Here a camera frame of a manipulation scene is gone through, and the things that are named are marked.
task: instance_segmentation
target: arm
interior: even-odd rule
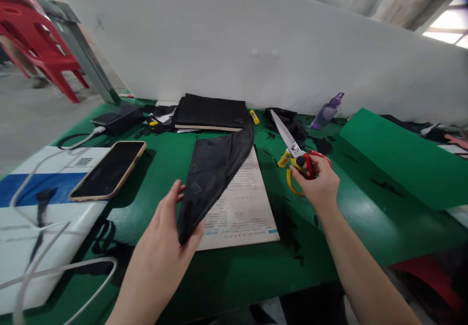
[[[203,237],[203,222],[179,244],[176,204],[185,185],[177,180],[158,204],[136,244],[114,309],[106,325],[154,325],[177,290]]]
[[[420,324],[338,210],[336,194],[340,179],[326,159],[318,156],[311,156],[311,159],[318,178],[306,180],[290,166],[292,175],[322,223],[338,276],[359,323]]]

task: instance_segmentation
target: desk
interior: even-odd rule
[[[93,125],[89,120],[114,107],[111,104],[99,106],[66,135],[91,132]],[[275,131],[264,126],[272,124],[266,120],[263,112],[256,113],[260,124],[255,126],[255,144],[281,241],[196,253],[158,324],[184,323],[337,278],[321,226],[314,224],[313,209],[305,198],[295,196],[289,190],[286,169],[276,165],[285,145]],[[425,207],[340,139],[337,133],[342,125],[332,123],[318,131],[307,127],[310,117],[300,116],[300,120],[312,136],[333,136],[336,139],[332,142],[333,151],[328,157],[341,179],[338,206],[380,265],[394,264],[468,241],[468,230],[450,215]],[[126,132],[118,139],[100,137],[88,145],[132,140],[141,127]],[[156,154],[152,160],[145,159],[145,156],[140,159],[127,183],[103,213],[103,218],[115,224],[114,240],[135,245],[153,216],[157,203],[174,180],[186,178],[195,140],[221,135],[223,133],[219,132],[166,132],[140,138],[148,143],[150,152],[156,151]],[[306,145],[317,149],[311,139],[306,140]],[[371,179],[393,185],[397,194],[373,183]],[[94,230],[90,233],[75,261],[96,257],[90,245],[97,234],[98,231]],[[26,312],[27,323],[64,323],[103,280],[104,276],[66,273],[45,306]],[[103,324],[117,294],[118,288],[108,285],[75,324]],[[9,323],[10,315],[0,317],[0,324]]]

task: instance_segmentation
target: blue stripe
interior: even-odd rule
[[[85,175],[86,173],[35,174],[19,196],[16,205],[37,205],[36,194],[48,188],[57,189],[49,204],[72,203],[68,195]],[[28,174],[13,174],[0,181],[0,208],[10,205],[10,200],[27,176]]]

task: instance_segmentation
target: white wall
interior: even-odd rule
[[[136,97],[468,122],[467,50],[312,0],[68,1]]]

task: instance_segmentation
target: white cable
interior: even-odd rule
[[[38,277],[38,276],[41,276],[41,275],[46,275],[46,274],[50,274],[50,273],[54,273],[54,272],[58,272],[58,271],[65,271],[65,270],[69,270],[69,269],[73,269],[73,268],[76,268],[76,267],[80,267],[80,266],[83,266],[83,265],[89,265],[89,264],[94,264],[94,263],[100,263],[100,262],[112,262],[114,264],[112,270],[111,270],[111,273],[109,274],[109,276],[107,277],[107,279],[103,282],[103,284],[97,289],[97,291],[94,293],[94,295],[78,310],[78,312],[75,313],[74,316],[72,316],[66,323],[65,325],[69,325],[74,319],[77,318],[78,315],[80,315],[83,310],[89,305],[89,303],[91,303],[94,298],[96,298],[96,296],[102,291],[102,289],[107,285],[107,283],[109,282],[109,280],[111,279],[111,277],[113,276],[113,274],[115,273],[115,270],[116,270],[116,267],[117,267],[117,260],[114,259],[114,258],[97,258],[97,259],[94,259],[94,260],[90,260],[90,261],[84,261],[84,262],[80,262],[80,263],[74,263],[74,264],[70,264],[70,265],[65,265],[65,266],[60,266],[60,267],[56,267],[56,268],[52,268],[52,269],[48,269],[48,270],[44,270],[44,271],[41,271],[41,272],[38,272],[36,273],[36,269],[37,267],[39,266],[40,262],[42,261],[42,259],[45,257],[45,255],[47,254],[47,252],[49,251],[49,249],[52,247],[52,245],[55,243],[55,241],[59,238],[59,236],[66,230],[66,228],[70,225],[71,221],[63,221],[63,222],[59,222],[59,223],[54,223],[54,224],[51,224],[51,225],[48,225],[48,226],[44,226],[44,227],[39,227],[37,225],[37,223],[31,219],[30,217],[28,217],[26,214],[22,213],[21,211],[19,211],[16,207],[16,203],[17,203],[17,200],[18,200],[18,197],[20,196],[21,192],[24,190],[24,188],[28,185],[28,183],[30,182],[30,180],[32,179],[32,177],[34,176],[34,174],[36,173],[36,171],[39,169],[39,167],[47,160],[49,160],[50,158],[60,154],[60,153],[63,153],[64,151],[70,151],[72,149],[75,149],[77,147],[79,147],[80,145],[82,145],[83,143],[89,141],[92,137],[94,137],[96,134],[98,133],[101,133],[105,131],[105,128],[102,127],[102,126],[98,126],[96,127],[93,132],[88,136],[86,137],[84,140],[74,144],[73,146],[71,147],[68,147],[66,148],[65,150],[63,151],[60,151],[60,152],[57,152],[57,153],[54,153],[52,155],[49,155],[47,157],[45,157],[44,159],[42,159],[35,167],[34,169],[31,171],[31,173],[28,175],[28,177],[24,180],[24,182],[22,183],[22,185],[18,188],[18,190],[16,191],[16,193],[13,195],[11,201],[10,201],[10,208],[12,208],[15,212],[17,212],[19,215],[21,215],[24,219],[26,219],[29,223],[29,225],[36,231],[43,231],[43,230],[46,230],[46,229],[50,229],[52,227],[56,227],[56,226],[60,226],[62,225],[62,228],[60,228],[60,230],[58,231],[58,233],[52,238],[52,240],[49,242],[49,244],[44,248],[44,250],[39,254],[39,256],[36,258],[36,260],[34,261],[34,263],[32,264],[32,266],[30,267],[29,271],[27,271],[24,275],[24,277],[22,278],[16,278],[14,280],[11,280],[11,281],[8,281],[2,285],[0,285],[0,289],[3,289],[3,288],[6,288],[8,286],[11,286],[13,284],[16,284],[18,282],[21,282],[22,281],[22,284],[21,284],[21,287],[17,293],[17,296],[16,296],[16,301],[15,301],[15,308],[13,310],[13,324],[15,325],[24,325],[24,317],[23,317],[23,304],[24,304],[24,295],[26,293],[26,290],[27,290],[27,287],[29,285],[29,282],[34,278],[34,277]]]

